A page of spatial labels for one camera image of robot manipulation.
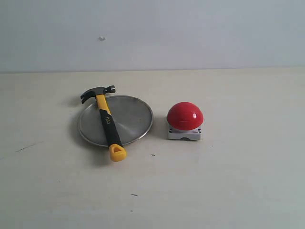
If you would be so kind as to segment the yellow black claw hammer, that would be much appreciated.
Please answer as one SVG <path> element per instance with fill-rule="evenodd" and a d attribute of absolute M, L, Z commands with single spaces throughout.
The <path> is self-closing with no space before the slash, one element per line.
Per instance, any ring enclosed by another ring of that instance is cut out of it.
<path fill-rule="evenodd" d="M 126 158 L 127 152 L 122 145 L 120 136 L 118 134 L 116 125 L 105 98 L 107 93 L 115 92 L 116 90 L 114 85 L 108 87 L 96 87 L 85 91 L 80 96 L 80 99 L 82 104 L 85 103 L 89 98 L 94 97 L 96 99 L 109 149 L 110 159 L 113 162 L 119 162 Z"/>

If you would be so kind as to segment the red dome push button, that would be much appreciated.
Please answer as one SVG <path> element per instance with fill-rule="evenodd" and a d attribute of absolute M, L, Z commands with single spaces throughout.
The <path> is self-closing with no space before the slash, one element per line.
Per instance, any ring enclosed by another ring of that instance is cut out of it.
<path fill-rule="evenodd" d="M 167 113 L 167 136 L 170 140 L 197 141 L 202 138 L 202 125 L 205 122 L 201 109 L 190 102 L 173 105 Z"/>

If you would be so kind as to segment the round stainless steel plate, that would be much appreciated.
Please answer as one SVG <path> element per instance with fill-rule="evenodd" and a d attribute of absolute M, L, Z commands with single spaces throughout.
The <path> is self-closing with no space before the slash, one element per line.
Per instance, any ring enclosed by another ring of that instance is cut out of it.
<path fill-rule="evenodd" d="M 124 146 L 145 136 L 152 127 L 153 112 L 141 99 L 116 95 L 107 97 L 106 102 Z M 78 130 L 87 142 L 96 146 L 108 146 L 95 102 L 80 114 Z"/>

